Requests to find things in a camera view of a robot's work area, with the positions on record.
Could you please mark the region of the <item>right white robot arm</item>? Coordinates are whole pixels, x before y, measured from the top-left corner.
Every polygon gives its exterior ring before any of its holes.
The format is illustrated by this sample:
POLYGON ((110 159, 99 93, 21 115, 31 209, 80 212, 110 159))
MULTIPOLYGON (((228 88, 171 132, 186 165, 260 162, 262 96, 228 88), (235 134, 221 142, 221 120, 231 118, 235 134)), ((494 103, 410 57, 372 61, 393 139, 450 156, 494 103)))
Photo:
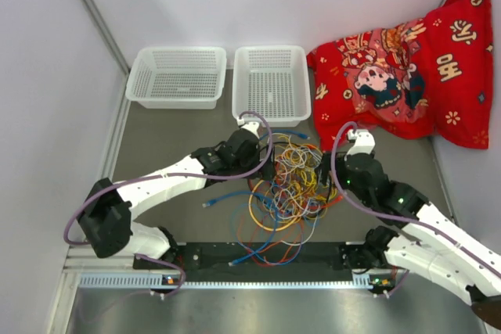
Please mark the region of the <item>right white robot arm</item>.
POLYGON ((485 321, 500 317, 500 256, 447 219, 422 193, 392 181, 372 154, 324 153, 321 181, 352 193, 382 221, 363 243, 365 265, 404 268, 447 289, 485 321))

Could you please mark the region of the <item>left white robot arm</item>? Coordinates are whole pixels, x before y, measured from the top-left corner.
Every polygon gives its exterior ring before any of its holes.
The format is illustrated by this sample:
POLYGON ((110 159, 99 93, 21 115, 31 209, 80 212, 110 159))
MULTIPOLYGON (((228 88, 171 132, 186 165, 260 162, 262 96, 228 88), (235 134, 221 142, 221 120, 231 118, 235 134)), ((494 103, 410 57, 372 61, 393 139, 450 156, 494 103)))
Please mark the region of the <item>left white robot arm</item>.
POLYGON ((258 129, 257 122, 246 123, 228 140, 199 148, 141 178, 97 181, 75 216, 94 254, 103 259, 140 253, 159 268, 172 267, 178 257, 172 235, 163 227, 140 224, 137 218, 170 199, 219 182, 268 177, 271 160, 261 158, 258 129))

